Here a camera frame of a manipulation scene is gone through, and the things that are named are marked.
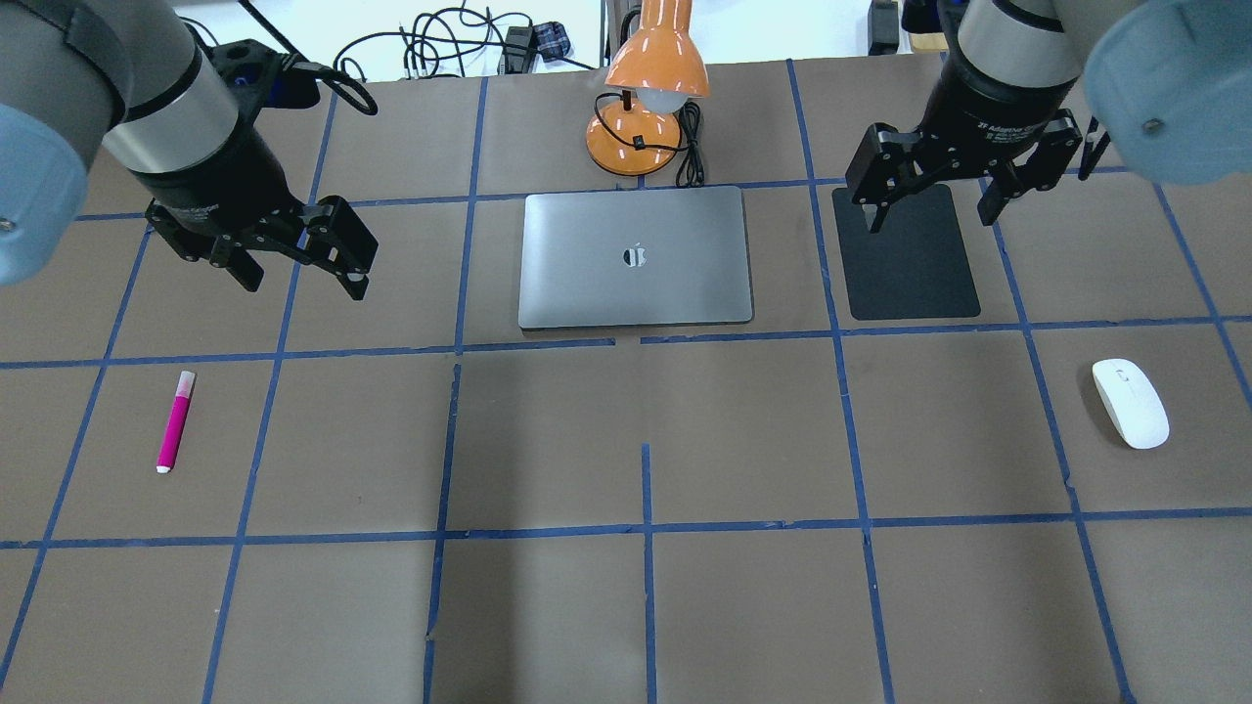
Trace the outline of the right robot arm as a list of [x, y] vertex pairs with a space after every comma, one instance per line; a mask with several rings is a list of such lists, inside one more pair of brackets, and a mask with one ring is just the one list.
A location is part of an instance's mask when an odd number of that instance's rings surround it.
[[871, 233], [898, 200], [979, 177], [993, 225], [1108, 147], [1161, 184], [1249, 170], [1247, 1], [903, 1], [901, 28], [943, 34], [948, 58], [920, 124], [873, 124], [848, 168]]

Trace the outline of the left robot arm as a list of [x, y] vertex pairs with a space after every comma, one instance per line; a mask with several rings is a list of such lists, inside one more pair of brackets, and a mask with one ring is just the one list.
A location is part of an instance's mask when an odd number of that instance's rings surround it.
[[290, 43], [207, 48], [164, 1], [5, 1], [1, 39], [4, 286], [50, 262], [106, 149], [151, 193], [144, 217], [183, 261], [255, 292], [254, 253], [275, 252], [364, 297], [379, 242], [344, 198], [294, 195], [255, 130], [265, 106], [317, 106], [321, 86], [376, 115], [353, 76]]

